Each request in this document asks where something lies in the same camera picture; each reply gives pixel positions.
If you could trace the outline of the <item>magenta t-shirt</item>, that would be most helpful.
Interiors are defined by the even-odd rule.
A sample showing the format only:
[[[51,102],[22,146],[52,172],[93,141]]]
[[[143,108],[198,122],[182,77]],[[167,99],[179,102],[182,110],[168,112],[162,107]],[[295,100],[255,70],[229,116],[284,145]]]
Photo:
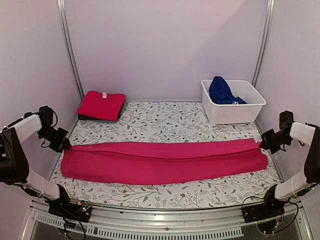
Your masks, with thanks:
[[[116,122],[125,100],[126,96],[122,93],[113,94],[90,90],[76,112],[81,116]]]

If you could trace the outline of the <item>pink garment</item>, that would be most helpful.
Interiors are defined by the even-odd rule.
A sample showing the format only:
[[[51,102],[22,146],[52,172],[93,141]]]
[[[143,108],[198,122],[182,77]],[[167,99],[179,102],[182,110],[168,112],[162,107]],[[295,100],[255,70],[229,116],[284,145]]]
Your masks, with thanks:
[[[105,142],[65,150],[61,173],[98,183],[167,185],[261,171],[268,158],[254,139],[212,142]]]

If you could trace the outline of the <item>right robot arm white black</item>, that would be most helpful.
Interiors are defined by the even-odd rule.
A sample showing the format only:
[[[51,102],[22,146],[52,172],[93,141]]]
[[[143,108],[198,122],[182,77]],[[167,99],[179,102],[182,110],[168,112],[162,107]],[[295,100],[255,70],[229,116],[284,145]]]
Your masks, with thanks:
[[[279,114],[279,129],[270,129],[261,135],[260,147],[271,154],[285,152],[285,147],[293,147],[287,156],[282,155],[286,164],[293,164],[285,170],[280,168],[287,179],[271,186],[258,207],[258,216],[262,219],[284,214],[284,206],[293,198],[308,193],[320,183],[320,127],[311,123],[294,120],[291,111]]]

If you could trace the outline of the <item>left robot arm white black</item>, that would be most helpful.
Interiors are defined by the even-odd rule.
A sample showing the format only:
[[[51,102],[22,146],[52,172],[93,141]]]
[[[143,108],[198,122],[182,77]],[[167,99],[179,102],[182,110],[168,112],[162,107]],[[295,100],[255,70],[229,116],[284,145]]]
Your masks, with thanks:
[[[66,190],[32,170],[22,146],[31,135],[37,134],[56,153],[71,149],[68,131],[60,127],[55,129],[57,123],[56,112],[45,105],[37,112],[27,112],[2,128],[0,181],[9,186],[17,186],[32,197],[45,199],[49,204],[49,213],[70,217],[75,210]]]

